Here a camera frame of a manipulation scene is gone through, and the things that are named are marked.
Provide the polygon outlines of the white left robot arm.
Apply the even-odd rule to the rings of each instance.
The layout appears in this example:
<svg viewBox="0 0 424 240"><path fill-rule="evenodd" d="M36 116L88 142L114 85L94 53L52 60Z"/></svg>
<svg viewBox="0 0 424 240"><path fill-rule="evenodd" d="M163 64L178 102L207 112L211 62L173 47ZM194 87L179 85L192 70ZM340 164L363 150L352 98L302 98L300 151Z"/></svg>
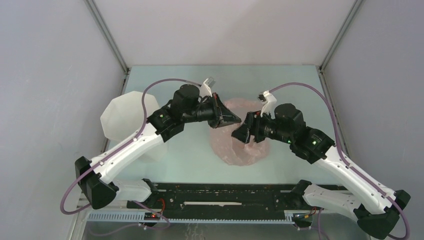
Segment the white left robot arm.
<svg viewBox="0 0 424 240"><path fill-rule="evenodd" d="M153 208L158 202L158 194L151 190L151 185L142 180L126 187L114 183L114 178L149 150L181 133L185 124L207 122L216 129L241 121L217 93L201 94L197 86L184 84L166 105L146 118L142 129L103 155L92 159L78 158L74 163L77 184L95 210L106 207L119 196L124 196L127 201L140 202L145 208Z"/></svg>

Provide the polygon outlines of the pink plastic trash bag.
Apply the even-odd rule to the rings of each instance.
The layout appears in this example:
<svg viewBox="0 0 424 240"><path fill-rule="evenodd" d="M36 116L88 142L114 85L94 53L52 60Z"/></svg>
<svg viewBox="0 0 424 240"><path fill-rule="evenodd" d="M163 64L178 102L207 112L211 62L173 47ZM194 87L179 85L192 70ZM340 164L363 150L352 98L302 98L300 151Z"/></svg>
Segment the pink plastic trash bag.
<svg viewBox="0 0 424 240"><path fill-rule="evenodd" d="M236 114L242 121L248 112L262 109L261 103L245 98L231 98L224 105ZM253 137L245 144L231 136L232 132L241 124L233 124L209 130L210 147L224 163L230 166L250 166L266 158L270 153L270 143L264 140L256 143Z"/></svg>

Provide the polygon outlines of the white faceted trash bin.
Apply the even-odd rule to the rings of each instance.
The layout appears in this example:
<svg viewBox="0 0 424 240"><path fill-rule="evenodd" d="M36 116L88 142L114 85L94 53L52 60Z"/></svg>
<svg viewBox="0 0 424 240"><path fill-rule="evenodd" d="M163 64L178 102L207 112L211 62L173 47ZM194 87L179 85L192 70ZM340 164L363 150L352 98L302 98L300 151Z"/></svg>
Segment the white faceted trash bin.
<svg viewBox="0 0 424 240"><path fill-rule="evenodd" d="M122 142L142 126L145 116L160 108L156 98L146 94L142 107L142 92L131 91L111 100L100 116L104 136L110 141L109 147Z"/></svg>

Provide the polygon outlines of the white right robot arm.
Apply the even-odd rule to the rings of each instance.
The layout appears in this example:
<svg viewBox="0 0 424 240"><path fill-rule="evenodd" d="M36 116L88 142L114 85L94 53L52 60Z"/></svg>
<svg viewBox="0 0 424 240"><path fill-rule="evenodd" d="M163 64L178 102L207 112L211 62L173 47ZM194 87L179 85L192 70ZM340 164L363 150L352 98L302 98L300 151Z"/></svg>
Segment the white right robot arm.
<svg viewBox="0 0 424 240"><path fill-rule="evenodd" d="M336 177L349 191L340 193L301 180L292 189L291 204L297 209L310 205L338 213L355 221L368 235L383 240L390 236L410 195L382 185L338 151L335 142L319 129L306 125L303 114L293 104L274 109L274 115L248 112L244 122L232 132L242 143L266 139L283 142L299 158Z"/></svg>

